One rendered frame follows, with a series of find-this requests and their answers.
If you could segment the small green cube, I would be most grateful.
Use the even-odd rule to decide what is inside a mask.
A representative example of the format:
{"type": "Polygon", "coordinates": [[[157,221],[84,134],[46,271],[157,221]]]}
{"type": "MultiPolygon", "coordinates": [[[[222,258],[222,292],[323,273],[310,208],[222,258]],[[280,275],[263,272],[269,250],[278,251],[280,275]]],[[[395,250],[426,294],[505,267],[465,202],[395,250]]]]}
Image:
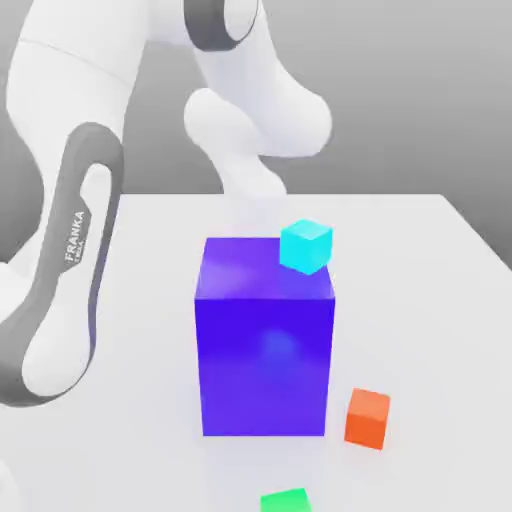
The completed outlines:
{"type": "Polygon", "coordinates": [[[304,488],[296,488],[263,495],[260,512],[312,512],[312,506],[304,488]]]}

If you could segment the small cyan cube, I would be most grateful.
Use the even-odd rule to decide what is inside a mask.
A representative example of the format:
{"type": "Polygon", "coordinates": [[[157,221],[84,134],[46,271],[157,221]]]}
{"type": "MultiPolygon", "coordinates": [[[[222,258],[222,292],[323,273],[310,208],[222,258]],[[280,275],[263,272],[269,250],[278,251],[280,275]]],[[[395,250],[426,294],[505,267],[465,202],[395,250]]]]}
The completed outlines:
{"type": "Polygon", "coordinates": [[[332,245],[332,227],[301,219],[281,230],[279,262],[287,268],[313,275],[329,263],[332,245]]]}

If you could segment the large blue box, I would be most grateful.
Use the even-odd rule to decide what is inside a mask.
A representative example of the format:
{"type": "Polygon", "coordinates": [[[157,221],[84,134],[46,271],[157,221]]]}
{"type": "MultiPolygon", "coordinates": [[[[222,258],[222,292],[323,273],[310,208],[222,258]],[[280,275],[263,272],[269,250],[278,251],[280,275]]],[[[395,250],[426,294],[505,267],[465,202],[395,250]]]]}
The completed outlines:
{"type": "Polygon", "coordinates": [[[206,436],[321,436],[335,293],[326,268],[279,262],[276,238],[209,237],[194,297],[206,436]]]}

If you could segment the small orange cube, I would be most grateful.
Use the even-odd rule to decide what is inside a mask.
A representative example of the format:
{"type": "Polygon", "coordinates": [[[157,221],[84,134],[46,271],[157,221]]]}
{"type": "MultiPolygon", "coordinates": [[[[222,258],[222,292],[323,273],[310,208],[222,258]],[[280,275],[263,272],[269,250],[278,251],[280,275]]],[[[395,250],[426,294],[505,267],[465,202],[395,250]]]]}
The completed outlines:
{"type": "Polygon", "coordinates": [[[382,450],[390,403],[386,394],[354,388],[347,410],[344,440],[382,450]]]}

